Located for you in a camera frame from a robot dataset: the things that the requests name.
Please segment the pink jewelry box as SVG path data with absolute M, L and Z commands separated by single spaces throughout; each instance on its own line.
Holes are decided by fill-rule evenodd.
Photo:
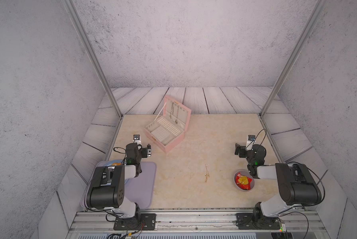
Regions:
M 165 96 L 158 115 L 144 127 L 145 134 L 164 153 L 168 153 L 183 141 L 190 117 L 191 109 L 174 98 Z

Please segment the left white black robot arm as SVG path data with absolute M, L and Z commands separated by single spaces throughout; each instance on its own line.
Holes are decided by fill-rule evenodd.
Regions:
M 125 196 L 125 182 L 142 173 L 141 160 L 152 155 L 151 145 L 126 145 L 120 165 L 97 166 L 82 199 L 82 206 L 90 211 L 104 211 L 126 222 L 141 221 L 140 207 Z

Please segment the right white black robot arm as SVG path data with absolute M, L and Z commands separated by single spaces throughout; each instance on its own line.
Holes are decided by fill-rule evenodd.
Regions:
M 279 193 L 253 209 L 256 219 L 279 217 L 295 207 L 312 207 L 320 204 L 326 195 L 315 182 L 314 172 L 301 163 L 265 164 L 266 148 L 260 144 L 236 144 L 235 155 L 247 160 L 249 179 L 276 180 Z

